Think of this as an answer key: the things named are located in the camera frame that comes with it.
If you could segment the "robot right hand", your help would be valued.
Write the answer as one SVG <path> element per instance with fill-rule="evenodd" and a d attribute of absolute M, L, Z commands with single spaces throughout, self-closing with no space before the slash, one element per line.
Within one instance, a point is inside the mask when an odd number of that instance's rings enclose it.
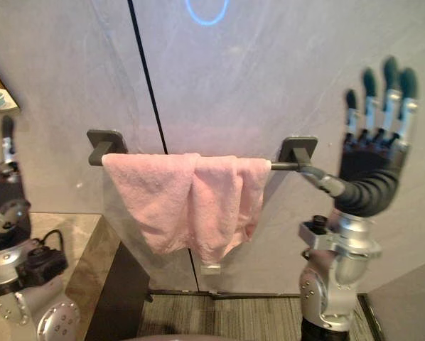
<path fill-rule="evenodd" d="M 372 217 L 386 210 L 399 187 L 418 110 L 415 71 L 398 68 L 393 56 L 383 62 L 383 105 L 377 108 L 377 82 L 371 68 L 362 74 L 365 122 L 359 126 L 355 92 L 345 95 L 346 133 L 337 176 L 303 166 L 300 174 L 334 199 L 338 211 Z"/>

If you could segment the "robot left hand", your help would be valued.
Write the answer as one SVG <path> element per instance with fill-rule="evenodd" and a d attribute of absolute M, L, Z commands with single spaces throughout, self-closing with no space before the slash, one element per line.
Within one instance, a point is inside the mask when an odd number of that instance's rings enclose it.
<path fill-rule="evenodd" d="M 31 236 L 29 210 L 21 172 L 16 160 L 14 121 L 1 120 L 3 161 L 0 163 L 0 251 L 16 246 Z"/>

